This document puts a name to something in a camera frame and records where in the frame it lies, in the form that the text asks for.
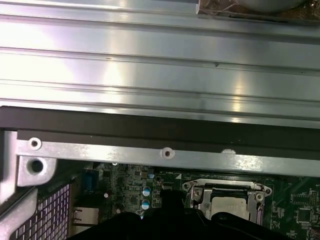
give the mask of mounting hole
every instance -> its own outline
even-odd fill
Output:
[[[29,140],[29,146],[32,150],[39,150],[41,148],[42,142],[37,137],[32,137]]]
[[[31,174],[39,174],[44,169],[44,164],[38,159],[32,159],[28,163],[28,170]]]
[[[189,186],[188,183],[184,183],[184,184],[182,185],[182,187],[183,187],[184,190],[188,190],[190,186]]]
[[[176,153],[170,147],[165,147],[161,150],[160,155],[162,158],[170,160],[174,158]]]
[[[32,146],[32,147],[38,146],[38,142],[33,140],[33,141],[31,142],[31,146]]]

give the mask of capacitor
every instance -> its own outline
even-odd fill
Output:
[[[143,195],[143,196],[149,197],[149,196],[150,196],[150,193],[151,193],[150,187],[145,186],[145,187],[142,189],[142,195]]]
[[[142,209],[143,210],[147,210],[147,209],[149,209],[149,207],[150,207],[150,202],[149,202],[149,200],[143,200],[142,201],[142,204],[141,204],[141,207],[142,207]]]

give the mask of microchip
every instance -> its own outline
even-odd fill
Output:
[[[132,196],[132,197],[130,197],[130,203],[137,204],[138,203],[138,199],[135,196]]]
[[[146,171],[142,171],[142,172],[141,172],[141,177],[142,177],[143,179],[146,179],[146,178],[148,177],[148,173],[147,173]]]
[[[300,208],[298,210],[298,222],[299,223],[309,223],[311,217],[311,211],[307,208]]]
[[[171,182],[164,182],[162,185],[163,190],[172,190],[172,183]]]
[[[294,195],[292,198],[293,204],[297,205],[306,205],[309,201],[309,195]]]

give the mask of metal panel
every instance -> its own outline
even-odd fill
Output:
[[[320,161],[318,160],[238,155],[232,153],[176,150],[170,153],[172,157],[168,157],[160,149],[62,142],[43,142],[39,150],[33,151],[29,149],[28,141],[19,140],[17,154],[43,158],[97,161],[103,163],[117,162],[121,164],[219,172],[320,176]]]
[[[195,9],[0,1],[0,104],[318,128],[317,27]]]

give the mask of electronic component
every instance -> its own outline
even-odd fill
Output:
[[[150,192],[151,192],[151,189],[150,187],[148,186],[145,186],[143,189],[142,189],[142,195],[145,196],[145,197],[148,197],[150,195]]]
[[[143,200],[142,203],[141,203],[141,207],[142,207],[143,210],[149,209],[149,207],[150,207],[150,202],[149,202],[149,200],[146,200],[146,199]]]
[[[265,197],[272,189],[256,182],[218,179],[197,179],[185,182],[186,208],[203,212],[207,219],[226,212],[256,224],[262,224]]]
[[[309,223],[311,218],[311,210],[308,208],[300,208],[298,210],[298,223]]]

